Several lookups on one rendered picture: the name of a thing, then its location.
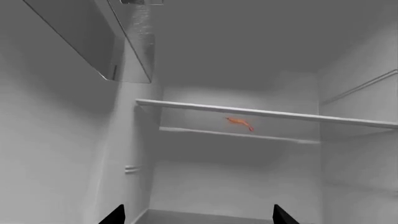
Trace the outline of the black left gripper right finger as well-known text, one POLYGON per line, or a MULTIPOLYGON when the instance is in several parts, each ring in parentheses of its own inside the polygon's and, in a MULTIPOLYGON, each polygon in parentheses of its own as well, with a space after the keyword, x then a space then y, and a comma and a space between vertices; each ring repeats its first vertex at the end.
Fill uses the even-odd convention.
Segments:
POLYGON ((273 208, 273 222, 274 224, 298 224, 292 216, 277 204, 273 208))

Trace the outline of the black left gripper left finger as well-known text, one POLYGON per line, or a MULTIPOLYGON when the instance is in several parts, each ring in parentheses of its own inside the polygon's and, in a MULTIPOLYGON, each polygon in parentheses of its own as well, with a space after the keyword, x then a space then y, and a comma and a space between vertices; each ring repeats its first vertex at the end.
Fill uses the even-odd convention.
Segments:
POLYGON ((108 216, 103 218, 98 224, 125 224, 124 205, 120 204, 108 216))

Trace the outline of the white fridge door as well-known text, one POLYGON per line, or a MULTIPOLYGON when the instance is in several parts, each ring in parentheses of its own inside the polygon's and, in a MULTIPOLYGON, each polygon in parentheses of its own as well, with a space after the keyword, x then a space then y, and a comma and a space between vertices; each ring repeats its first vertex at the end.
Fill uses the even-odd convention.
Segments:
POLYGON ((151 84, 101 78, 21 0, 0 0, 0 224, 98 224, 124 205, 148 208, 149 125, 138 96, 151 84))

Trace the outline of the white fridge shelf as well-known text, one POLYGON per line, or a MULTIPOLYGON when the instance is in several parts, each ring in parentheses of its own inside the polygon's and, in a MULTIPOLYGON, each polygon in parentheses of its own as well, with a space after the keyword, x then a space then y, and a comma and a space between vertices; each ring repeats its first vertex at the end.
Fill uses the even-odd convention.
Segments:
POLYGON ((136 104, 139 106, 156 106, 161 108, 212 111, 219 113, 232 113, 232 114, 253 115, 260 117, 272 117, 279 119, 296 119, 299 121, 314 121, 322 123, 347 124, 353 126, 367 126, 371 128, 398 129, 398 123, 392 123, 386 121, 371 121, 366 119, 340 118, 340 117, 322 116, 314 114, 287 113, 281 111, 254 110, 247 108, 232 108, 227 106, 211 106, 211 105, 201 105, 201 104, 192 104, 192 103, 171 102, 164 100, 147 100, 140 98, 136 100, 136 104))

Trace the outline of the white fridge interior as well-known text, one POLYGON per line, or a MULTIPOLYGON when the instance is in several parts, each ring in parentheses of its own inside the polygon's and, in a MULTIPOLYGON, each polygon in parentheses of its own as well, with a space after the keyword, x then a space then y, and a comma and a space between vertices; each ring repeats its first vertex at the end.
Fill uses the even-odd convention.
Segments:
POLYGON ((398 0, 166 0, 143 224, 398 224, 398 0))

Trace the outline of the orange shrimp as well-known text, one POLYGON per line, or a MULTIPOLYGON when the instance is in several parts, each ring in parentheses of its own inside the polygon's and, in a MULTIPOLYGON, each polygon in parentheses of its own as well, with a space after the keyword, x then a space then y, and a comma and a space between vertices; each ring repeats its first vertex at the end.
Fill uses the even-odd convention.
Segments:
POLYGON ((241 124, 243 126, 246 126, 250 132, 254 132, 254 128, 245 120, 243 119, 236 119, 232 117, 224 117, 229 123, 231 124, 241 124))

